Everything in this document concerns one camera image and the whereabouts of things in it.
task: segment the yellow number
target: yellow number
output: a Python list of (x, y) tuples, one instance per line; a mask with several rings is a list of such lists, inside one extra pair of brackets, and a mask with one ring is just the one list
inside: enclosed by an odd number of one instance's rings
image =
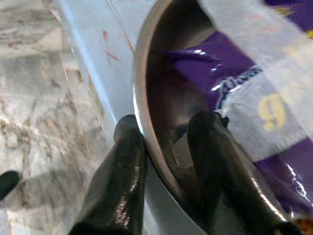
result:
[(286, 112), (280, 95), (271, 94), (263, 97), (259, 102), (259, 115), (266, 121), (263, 128), (268, 132), (284, 127)]

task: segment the black shoe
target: black shoe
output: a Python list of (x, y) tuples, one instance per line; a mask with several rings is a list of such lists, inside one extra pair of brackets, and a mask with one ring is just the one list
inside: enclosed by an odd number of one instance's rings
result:
[(16, 171), (8, 171), (0, 175), (0, 201), (15, 188), (20, 179), (20, 174)]

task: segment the purple plastic bag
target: purple plastic bag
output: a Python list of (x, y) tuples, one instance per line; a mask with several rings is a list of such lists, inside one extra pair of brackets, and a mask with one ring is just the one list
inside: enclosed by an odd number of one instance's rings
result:
[[(265, 2), (313, 37), (313, 1)], [(223, 109), (231, 93), (244, 89), (245, 83), (262, 72), (218, 31), (199, 46), (172, 51), (168, 55), (173, 66), (205, 95), (211, 110)], [(291, 147), (254, 161), (254, 164), (293, 218), (313, 218), (313, 143), (309, 138), (295, 141)]]

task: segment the stainless steel bowl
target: stainless steel bowl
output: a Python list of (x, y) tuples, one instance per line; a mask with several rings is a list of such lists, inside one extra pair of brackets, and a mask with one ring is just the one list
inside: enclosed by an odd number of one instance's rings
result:
[(134, 106), (152, 162), (171, 195), (204, 227), (193, 167), (184, 167), (172, 148), (204, 98), (171, 68), (166, 52), (195, 46), (214, 28), (195, 0), (159, 0), (144, 24), (134, 64)]

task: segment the marble floor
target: marble floor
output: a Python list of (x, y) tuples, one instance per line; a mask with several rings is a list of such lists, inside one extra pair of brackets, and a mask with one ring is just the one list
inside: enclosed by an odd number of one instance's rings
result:
[(0, 0), (1, 235), (67, 234), (108, 152), (53, 0)]

